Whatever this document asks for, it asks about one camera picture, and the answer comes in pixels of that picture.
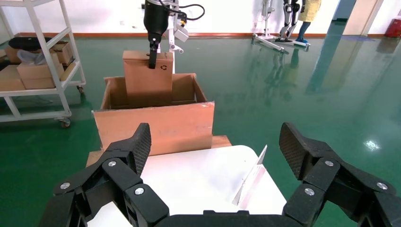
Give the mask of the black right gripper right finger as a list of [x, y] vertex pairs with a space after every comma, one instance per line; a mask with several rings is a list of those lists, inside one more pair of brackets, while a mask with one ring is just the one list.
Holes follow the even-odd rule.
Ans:
[[281, 126], [279, 148], [301, 182], [284, 216], [311, 227], [331, 202], [360, 227], [400, 226], [401, 199], [389, 182], [345, 162], [327, 143], [303, 136], [289, 122]]

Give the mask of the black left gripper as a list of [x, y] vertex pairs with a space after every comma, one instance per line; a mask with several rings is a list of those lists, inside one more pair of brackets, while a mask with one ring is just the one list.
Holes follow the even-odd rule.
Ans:
[[157, 51], [161, 35], [168, 28], [170, 4], [165, 0], [146, 0], [144, 3], [144, 26], [149, 40], [149, 68], [156, 68]]

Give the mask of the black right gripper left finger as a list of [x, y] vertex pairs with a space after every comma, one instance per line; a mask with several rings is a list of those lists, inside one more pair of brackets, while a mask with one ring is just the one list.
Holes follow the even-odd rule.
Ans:
[[86, 227], [100, 209], [114, 203], [134, 227], [154, 227], [169, 208], [141, 179], [150, 153], [148, 123], [113, 142], [92, 165], [58, 183], [39, 222], [41, 227]]

